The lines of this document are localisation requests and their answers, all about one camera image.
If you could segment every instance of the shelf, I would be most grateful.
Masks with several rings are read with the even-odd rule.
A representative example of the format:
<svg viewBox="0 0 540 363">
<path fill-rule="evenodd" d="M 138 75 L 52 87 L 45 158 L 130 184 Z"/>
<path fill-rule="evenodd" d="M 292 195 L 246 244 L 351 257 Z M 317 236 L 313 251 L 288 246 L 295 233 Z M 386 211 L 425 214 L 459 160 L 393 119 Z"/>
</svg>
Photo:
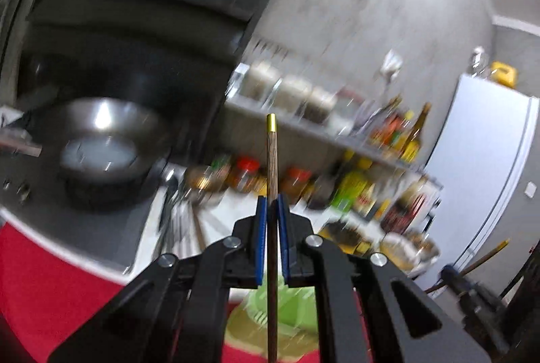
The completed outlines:
<svg viewBox="0 0 540 363">
<path fill-rule="evenodd" d="M 287 127 L 298 131 L 299 133 L 313 137 L 314 139 L 327 142 L 341 148 L 350 148 L 358 154 L 362 154 L 374 162 L 384 163 L 387 166 L 397 170 L 423 174 L 423 170 L 415 164 L 408 164 L 396 158 L 389 158 L 379 148 L 375 148 L 354 136 L 332 136 L 326 132 L 326 129 L 320 125 L 314 124 L 306 119 L 284 114 L 279 110 L 272 108 L 261 108 L 261 105 L 250 98 L 242 97 L 236 94 L 227 98 L 225 106 L 231 110 L 243 113 L 246 116 L 254 118 L 266 118 L 268 113 L 275 113 L 278 126 Z"/>
</svg>

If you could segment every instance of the jar with red lid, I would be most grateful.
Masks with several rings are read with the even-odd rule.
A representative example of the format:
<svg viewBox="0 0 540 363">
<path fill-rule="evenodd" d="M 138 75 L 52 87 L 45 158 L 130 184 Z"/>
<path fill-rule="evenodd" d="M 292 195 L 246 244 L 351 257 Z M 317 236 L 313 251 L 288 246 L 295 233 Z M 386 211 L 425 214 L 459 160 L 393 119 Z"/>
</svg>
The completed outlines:
<svg viewBox="0 0 540 363">
<path fill-rule="evenodd" d="M 246 156 L 239 157 L 233 169 L 231 169 L 227 184 L 238 192 L 251 192 L 260 166 L 261 164 L 257 159 Z"/>
<path fill-rule="evenodd" d="M 311 171 L 302 170 L 295 166 L 292 166 L 287 170 L 286 176 L 280 183 L 280 192 L 287 196 L 291 206 L 298 203 L 302 191 L 306 188 L 311 175 Z"/>
</svg>

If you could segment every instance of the white lid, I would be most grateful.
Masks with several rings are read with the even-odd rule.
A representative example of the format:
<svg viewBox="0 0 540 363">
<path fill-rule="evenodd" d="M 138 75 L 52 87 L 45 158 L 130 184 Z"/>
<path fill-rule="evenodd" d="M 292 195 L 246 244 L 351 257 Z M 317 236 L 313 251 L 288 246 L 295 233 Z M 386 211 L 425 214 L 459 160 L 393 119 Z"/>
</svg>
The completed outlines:
<svg viewBox="0 0 540 363">
<path fill-rule="evenodd" d="M 311 93 L 311 83 L 304 78 L 294 75 L 287 75 L 283 78 L 279 89 L 286 90 L 291 95 L 307 99 Z"/>
<path fill-rule="evenodd" d="M 252 64 L 247 73 L 252 78 L 271 84 L 275 84 L 281 77 L 278 70 L 275 67 L 272 67 L 268 61 Z"/>
<path fill-rule="evenodd" d="M 332 110 L 337 102 L 337 96 L 327 92 L 322 87 L 314 87 L 309 95 L 308 102 L 316 104 L 326 110 Z"/>
</svg>

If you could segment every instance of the yellow container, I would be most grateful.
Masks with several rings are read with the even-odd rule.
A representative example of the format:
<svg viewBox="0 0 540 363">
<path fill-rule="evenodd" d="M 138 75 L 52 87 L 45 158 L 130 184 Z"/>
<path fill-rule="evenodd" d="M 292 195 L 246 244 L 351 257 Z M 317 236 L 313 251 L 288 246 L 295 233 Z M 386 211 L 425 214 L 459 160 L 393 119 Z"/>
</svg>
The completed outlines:
<svg viewBox="0 0 540 363">
<path fill-rule="evenodd" d="M 491 63 L 491 79 L 510 88 L 516 88 L 517 70 L 508 64 L 494 61 Z"/>
</svg>

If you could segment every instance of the white refrigerator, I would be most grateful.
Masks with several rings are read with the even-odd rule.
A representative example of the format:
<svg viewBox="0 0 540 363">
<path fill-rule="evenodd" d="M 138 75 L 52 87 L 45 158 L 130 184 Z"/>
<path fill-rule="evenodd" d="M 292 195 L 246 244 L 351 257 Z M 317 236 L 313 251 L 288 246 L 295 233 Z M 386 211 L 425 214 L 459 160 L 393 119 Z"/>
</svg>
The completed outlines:
<svg viewBox="0 0 540 363">
<path fill-rule="evenodd" d="M 537 98 L 491 81 L 460 77 L 426 165 L 444 189 L 429 229 L 441 258 L 417 278 L 421 288 L 435 284 L 445 264 L 463 269 L 487 239 L 516 189 L 537 117 Z"/>
</svg>

